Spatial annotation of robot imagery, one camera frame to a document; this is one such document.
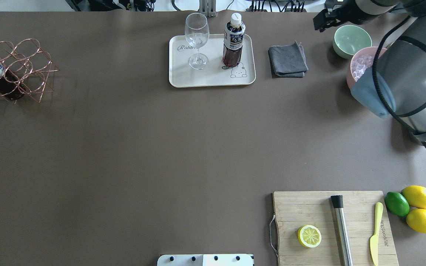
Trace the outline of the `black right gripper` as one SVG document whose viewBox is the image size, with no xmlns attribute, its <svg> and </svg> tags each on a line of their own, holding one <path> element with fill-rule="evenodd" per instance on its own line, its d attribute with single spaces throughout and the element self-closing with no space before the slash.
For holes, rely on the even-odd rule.
<svg viewBox="0 0 426 266">
<path fill-rule="evenodd" d="M 344 4 L 331 10 L 321 10 L 313 18 L 314 29 L 323 32 L 327 28 L 351 22 L 355 25 L 365 23 L 365 13 L 358 7 L 355 0 L 345 0 Z"/>
</svg>

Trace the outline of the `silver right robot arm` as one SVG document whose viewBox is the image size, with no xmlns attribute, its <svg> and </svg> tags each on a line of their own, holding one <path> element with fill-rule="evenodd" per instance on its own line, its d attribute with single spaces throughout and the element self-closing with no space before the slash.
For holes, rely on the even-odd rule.
<svg viewBox="0 0 426 266">
<path fill-rule="evenodd" d="M 426 0 L 403 0 L 415 21 L 380 56 L 363 81 L 352 89 L 355 99 L 376 115 L 395 116 L 426 144 Z"/>
</svg>

